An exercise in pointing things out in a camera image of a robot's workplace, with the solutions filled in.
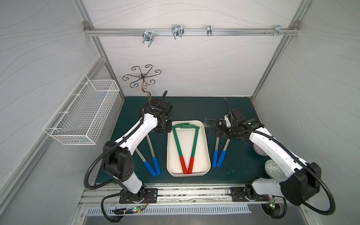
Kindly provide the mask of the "green red hoe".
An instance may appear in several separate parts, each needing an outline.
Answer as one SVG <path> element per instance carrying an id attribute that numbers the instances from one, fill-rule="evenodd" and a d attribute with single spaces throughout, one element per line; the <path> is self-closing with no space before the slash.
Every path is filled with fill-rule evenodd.
<path id="1" fill-rule="evenodd" d="M 185 165 L 185 161 L 184 161 L 184 157 L 183 157 L 183 154 L 182 154 L 180 142 L 179 142 L 178 135 L 177 135 L 177 132 L 176 132 L 176 129 L 177 128 L 182 128 L 183 125 L 184 125 L 184 123 L 174 125 L 172 127 L 172 132 L 173 132 L 173 135 L 174 135 L 175 144 L 176 144 L 177 152 L 178 152 L 178 155 L 179 155 L 182 172 L 183 172 L 183 174 L 188 174 L 188 170 L 187 170 L 187 167 Z"/>
<path id="2" fill-rule="evenodd" d="M 182 124 L 181 128 L 183 128 L 183 129 L 192 129 L 192 128 L 195 129 L 192 152 L 191 152 L 191 157 L 190 157 L 188 170 L 187 170 L 188 174 L 192 174 L 193 166 L 194 166 L 194 160 L 195 160 L 195 152 L 196 152 L 196 147 L 197 147 L 198 133 L 199 133 L 200 128 L 198 126 L 196 126 L 196 125 L 192 125 L 192 124 L 189 124 L 189 123 Z"/>

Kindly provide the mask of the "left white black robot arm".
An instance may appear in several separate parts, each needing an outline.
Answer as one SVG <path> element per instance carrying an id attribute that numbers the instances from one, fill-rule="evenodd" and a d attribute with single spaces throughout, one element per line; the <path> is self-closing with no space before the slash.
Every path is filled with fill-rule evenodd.
<path id="1" fill-rule="evenodd" d="M 170 133 L 169 120 L 172 104 L 165 100 L 167 91 L 161 99 L 146 104 L 141 111 L 140 120 L 114 143 L 107 142 L 104 151 L 109 151 L 102 159 L 103 170 L 113 177 L 128 192 L 137 195 L 143 183 L 135 174 L 133 154 L 138 145 L 150 132 Z"/>

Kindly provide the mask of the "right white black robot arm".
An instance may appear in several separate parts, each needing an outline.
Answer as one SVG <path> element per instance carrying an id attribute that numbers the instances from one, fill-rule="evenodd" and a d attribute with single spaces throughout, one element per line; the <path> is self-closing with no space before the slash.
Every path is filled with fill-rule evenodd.
<path id="1" fill-rule="evenodd" d="M 229 140 L 252 142 L 270 157 L 283 172 L 280 178 L 254 178 L 245 187 L 247 198 L 272 196 L 301 205 L 320 192 L 321 184 L 314 176 L 321 174 L 316 163 L 307 163 L 274 138 L 257 119 L 247 120 L 239 109 L 229 110 L 216 123 L 216 136 Z"/>

